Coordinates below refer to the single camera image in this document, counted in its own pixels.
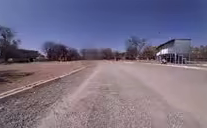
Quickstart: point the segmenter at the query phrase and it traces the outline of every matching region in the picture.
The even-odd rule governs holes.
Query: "gravel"
[[[53,83],[0,100],[0,128],[33,128],[47,109],[86,78],[85,69]]]

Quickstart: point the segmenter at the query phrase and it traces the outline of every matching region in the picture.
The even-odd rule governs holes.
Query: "road marking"
[[[58,80],[58,79],[61,79],[63,77],[69,76],[69,75],[72,75],[72,74],[74,74],[76,72],[79,72],[79,71],[85,69],[85,68],[87,68],[87,67],[81,67],[79,69],[73,70],[70,73],[61,75],[59,77],[54,77],[54,78],[51,78],[51,79],[48,79],[48,80],[40,80],[38,82],[35,82],[35,83],[32,83],[32,84],[28,84],[28,85],[20,87],[20,88],[16,88],[16,89],[12,89],[10,91],[6,91],[6,92],[3,92],[3,93],[0,93],[0,99],[6,98],[8,96],[15,95],[15,94],[17,94],[19,92],[22,92],[22,91],[25,91],[25,90],[29,90],[31,88],[34,88],[34,87],[42,85],[42,84],[45,84],[45,83],[48,83],[48,82],[51,82],[51,81],[54,81],[54,80]]]

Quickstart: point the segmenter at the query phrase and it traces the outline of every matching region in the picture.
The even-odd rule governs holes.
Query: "asphalt road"
[[[207,71],[97,66],[0,100],[0,128],[207,128]]]

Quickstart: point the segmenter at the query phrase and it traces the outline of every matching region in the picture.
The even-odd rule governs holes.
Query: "dirt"
[[[87,61],[0,65],[0,93],[57,77],[90,64]]]

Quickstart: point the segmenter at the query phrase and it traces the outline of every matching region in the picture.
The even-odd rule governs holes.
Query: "tree line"
[[[19,49],[21,40],[9,27],[0,25],[0,58],[7,61],[9,58],[36,58],[41,54],[38,51]],[[112,60],[112,59],[155,59],[156,46],[151,46],[146,39],[131,36],[125,41],[125,51],[120,52],[111,48],[83,48],[76,49],[63,43],[46,41],[42,51],[50,61],[73,60]],[[191,47],[190,58],[193,61],[207,61],[207,45]]]

